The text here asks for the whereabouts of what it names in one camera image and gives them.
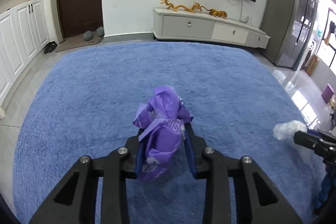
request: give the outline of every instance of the gray refrigerator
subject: gray refrigerator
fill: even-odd
[[[260,29],[270,40],[263,55],[274,65],[293,68],[308,43],[315,0],[267,0]]]

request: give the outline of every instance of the purple box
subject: purple box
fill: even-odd
[[[326,103],[328,103],[334,94],[335,92],[333,88],[328,84],[325,90],[322,92],[322,98]]]

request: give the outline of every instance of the triangular cutout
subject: triangular cutout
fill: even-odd
[[[59,191],[55,197],[55,202],[70,206],[74,200],[75,190],[79,178],[79,172],[73,173],[66,185]]]
[[[256,172],[254,172],[252,176],[253,176],[254,184],[257,189],[257,194],[258,194],[260,205],[267,206],[270,204],[277,203],[278,202],[277,197],[272,192],[270,187],[266,184],[266,182],[262,179],[262,177]]]

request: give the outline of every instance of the brown mat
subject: brown mat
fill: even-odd
[[[62,44],[59,44],[56,48],[56,52],[62,52],[70,50],[72,48],[80,48],[89,45],[96,45],[103,40],[103,37],[99,37],[96,33],[92,33],[92,40],[84,41],[83,35],[78,35],[76,37],[70,37],[65,40]]]

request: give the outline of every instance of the white plastic bag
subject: white plastic bag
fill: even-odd
[[[287,140],[293,148],[298,150],[302,160],[305,163],[308,163],[310,156],[314,154],[314,152],[306,147],[294,143],[294,134],[297,131],[307,133],[307,126],[300,121],[279,123],[273,128],[273,136],[279,141]]]

